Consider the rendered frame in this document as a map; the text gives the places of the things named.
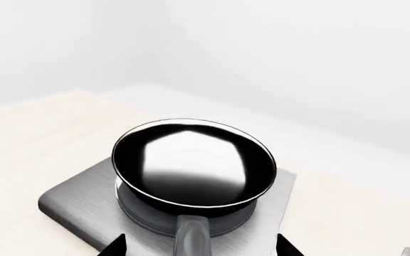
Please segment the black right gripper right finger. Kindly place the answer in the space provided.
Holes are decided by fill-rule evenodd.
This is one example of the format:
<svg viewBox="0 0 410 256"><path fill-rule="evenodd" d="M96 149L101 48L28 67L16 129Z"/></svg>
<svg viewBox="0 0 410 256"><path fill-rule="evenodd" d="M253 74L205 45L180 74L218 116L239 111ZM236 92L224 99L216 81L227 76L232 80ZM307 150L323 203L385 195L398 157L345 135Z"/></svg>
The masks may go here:
<svg viewBox="0 0 410 256"><path fill-rule="evenodd" d="M277 235L276 253L277 256L304 256L304 254L282 234Z"/></svg>

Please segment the black frying pan grey handle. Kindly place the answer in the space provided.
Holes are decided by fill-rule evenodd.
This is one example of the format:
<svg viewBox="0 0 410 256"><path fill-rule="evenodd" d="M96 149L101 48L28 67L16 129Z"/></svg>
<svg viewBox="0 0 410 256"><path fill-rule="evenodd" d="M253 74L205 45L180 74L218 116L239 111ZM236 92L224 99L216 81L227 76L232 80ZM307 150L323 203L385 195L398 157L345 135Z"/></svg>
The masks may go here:
<svg viewBox="0 0 410 256"><path fill-rule="evenodd" d="M274 184L270 151L240 129L201 119L164 119L115 143L112 166L146 204L171 215L215 218L258 200ZM172 256L211 256L208 221L179 219Z"/></svg>

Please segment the brushed steel stove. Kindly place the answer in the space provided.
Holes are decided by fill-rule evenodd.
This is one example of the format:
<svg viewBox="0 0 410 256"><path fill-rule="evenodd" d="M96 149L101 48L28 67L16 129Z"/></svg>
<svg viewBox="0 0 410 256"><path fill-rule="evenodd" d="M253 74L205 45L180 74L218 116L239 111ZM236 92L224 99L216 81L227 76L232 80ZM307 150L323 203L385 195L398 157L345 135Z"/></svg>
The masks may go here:
<svg viewBox="0 0 410 256"><path fill-rule="evenodd" d="M116 180L105 159L46 191L38 208L98 251L125 234L126 256L172 256L173 238L146 230L125 215L116 199ZM275 256L276 236L295 180L296 174L279 169L248 221L211 239L212 256Z"/></svg>

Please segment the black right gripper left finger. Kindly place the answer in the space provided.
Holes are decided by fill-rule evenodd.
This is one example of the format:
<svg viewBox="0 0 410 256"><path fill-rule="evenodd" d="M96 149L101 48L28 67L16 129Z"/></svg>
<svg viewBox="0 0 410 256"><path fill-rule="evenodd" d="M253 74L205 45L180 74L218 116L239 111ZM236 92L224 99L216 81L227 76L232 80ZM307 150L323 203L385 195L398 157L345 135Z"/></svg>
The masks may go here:
<svg viewBox="0 0 410 256"><path fill-rule="evenodd" d="M120 234L97 256L126 256L126 238L125 234Z"/></svg>

